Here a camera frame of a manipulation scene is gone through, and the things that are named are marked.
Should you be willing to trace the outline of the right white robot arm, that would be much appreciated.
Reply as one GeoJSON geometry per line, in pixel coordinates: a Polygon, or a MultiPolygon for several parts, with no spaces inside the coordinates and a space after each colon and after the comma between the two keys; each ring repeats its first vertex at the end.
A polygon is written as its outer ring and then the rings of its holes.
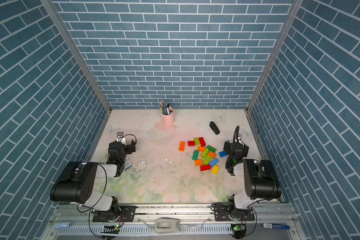
{"type": "Polygon", "coordinates": [[[232,195],[228,202],[228,216],[230,219],[253,219],[251,208],[261,201],[278,199],[282,194],[282,187],[276,171],[269,160],[247,159],[249,147],[239,142],[224,143],[224,151],[228,155],[226,170],[232,176],[244,178],[244,190],[232,195]]]}

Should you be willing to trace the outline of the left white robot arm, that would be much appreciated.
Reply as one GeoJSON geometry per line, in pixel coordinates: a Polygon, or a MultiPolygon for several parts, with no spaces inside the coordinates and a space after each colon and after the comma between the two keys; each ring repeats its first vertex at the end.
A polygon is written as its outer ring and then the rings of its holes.
{"type": "Polygon", "coordinates": [[[135,216],[136,207],[119,206],[116,197],[107,196],[105,191],[94,189],[96,179],[105,180],[108,178],[120,177],[125,169],[127,155],[136,151],[137,139],[126,144],[125,136],[117,138],[109,144],[107,162],[69,162],[50,192],[50,199],[53,202],[74,203],[81,205],[94,214],[93,222],[132,222],[135,216]]]}

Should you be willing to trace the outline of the yellow lego brick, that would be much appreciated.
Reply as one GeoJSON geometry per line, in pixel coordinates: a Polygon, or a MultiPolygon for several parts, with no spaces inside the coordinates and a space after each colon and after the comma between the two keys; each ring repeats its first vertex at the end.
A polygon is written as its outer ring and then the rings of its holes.
{"type": "Polygon", "coordinates": [[[219,169],[220,169],[219,166],[214,165],[212,170],[211,170],[211,173],[214,174],[214,175],[217,175],[217,173],[219,172],[219,169]]]}

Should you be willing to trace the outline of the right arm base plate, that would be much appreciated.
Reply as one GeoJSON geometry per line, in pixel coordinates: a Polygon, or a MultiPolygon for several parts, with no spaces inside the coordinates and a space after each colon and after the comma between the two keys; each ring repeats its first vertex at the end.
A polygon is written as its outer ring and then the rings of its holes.
{"type": "Polygon", "coordinates": [[[214,213],[215,221],[254,221],[255,215],[251,210],[239,210],[236,208],[230,208],[228,205],[213,204],[211,210],[214,213]]]}

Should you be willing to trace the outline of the dark green lego brick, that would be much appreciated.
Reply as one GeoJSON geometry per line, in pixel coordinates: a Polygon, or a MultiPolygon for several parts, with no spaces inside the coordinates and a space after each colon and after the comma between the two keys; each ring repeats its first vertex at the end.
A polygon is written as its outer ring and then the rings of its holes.
{"type": "Polygon", "coordinates": [[[199,151],[195,150],[194,153],[193,153],[193,156],[192,156],[192,160],[193,161],[196,161],[199,157],[199,151]]]}

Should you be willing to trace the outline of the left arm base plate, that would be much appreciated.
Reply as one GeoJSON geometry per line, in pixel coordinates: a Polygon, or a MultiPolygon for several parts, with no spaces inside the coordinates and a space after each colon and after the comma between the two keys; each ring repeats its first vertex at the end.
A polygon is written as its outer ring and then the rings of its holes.
{"type": "Polygon", "coordinates": [[[111,207],[108,211],[94,211],[94,223],[132,222],[136,213],[136,206],[111,207]]]}

